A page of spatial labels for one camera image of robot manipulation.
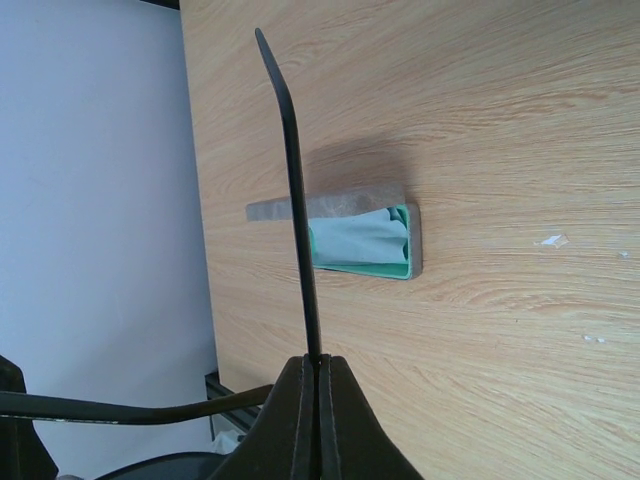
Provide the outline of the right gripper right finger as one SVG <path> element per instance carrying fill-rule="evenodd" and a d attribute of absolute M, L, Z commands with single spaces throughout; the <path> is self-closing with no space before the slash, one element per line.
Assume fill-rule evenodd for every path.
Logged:
<path fill-rule="evenodd" d="M 387 436 L 345 358 L 324 355 L 319 369 L 323 479 L 419 479 Z"/>

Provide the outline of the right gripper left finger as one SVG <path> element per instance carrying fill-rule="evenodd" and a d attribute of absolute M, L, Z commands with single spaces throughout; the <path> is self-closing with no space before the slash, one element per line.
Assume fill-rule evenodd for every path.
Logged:
<path fill-rule="evenodd" d="M 316 378 L 309 357 L 285 364 L 249 433 L 214 479 L 315 479 Z"/>

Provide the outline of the light blue cleaning cloth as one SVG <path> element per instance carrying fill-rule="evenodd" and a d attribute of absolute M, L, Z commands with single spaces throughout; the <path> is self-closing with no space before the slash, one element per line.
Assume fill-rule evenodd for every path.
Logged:
<path fill-rule="evenodd" d="M 409 234 L 396 207 L 309 221 L 315 266 L 405 264 Z"/>

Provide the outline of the grey glasses case green lining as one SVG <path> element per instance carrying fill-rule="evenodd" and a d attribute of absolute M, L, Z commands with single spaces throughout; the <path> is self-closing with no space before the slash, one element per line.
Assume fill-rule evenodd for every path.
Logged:
<path fill-rule="evenodd" d="M 316 192 L 305 202 L 305 266 L 400 281 L 422 273 L 421 213 L 401 185 Z"/>

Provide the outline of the dark round sunglasses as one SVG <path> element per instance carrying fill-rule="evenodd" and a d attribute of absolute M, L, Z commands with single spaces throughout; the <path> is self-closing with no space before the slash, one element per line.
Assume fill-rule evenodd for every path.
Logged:
<path fill-rule="evenodd" d="M 275 92 L 282 122 L 307 353 L 311 362 L 316 365 L 320 361 L 322 351 L 321 333 L 296 113 L 284 76 L 259 28 L 255 30 L 255 38 Z M 167 425 L 263 405 L 271 390 L 270 385 L 264 385 L 214 400 L 165 408 L 131 407 L 3 391 L 1 417 L 123 426 Z"/>

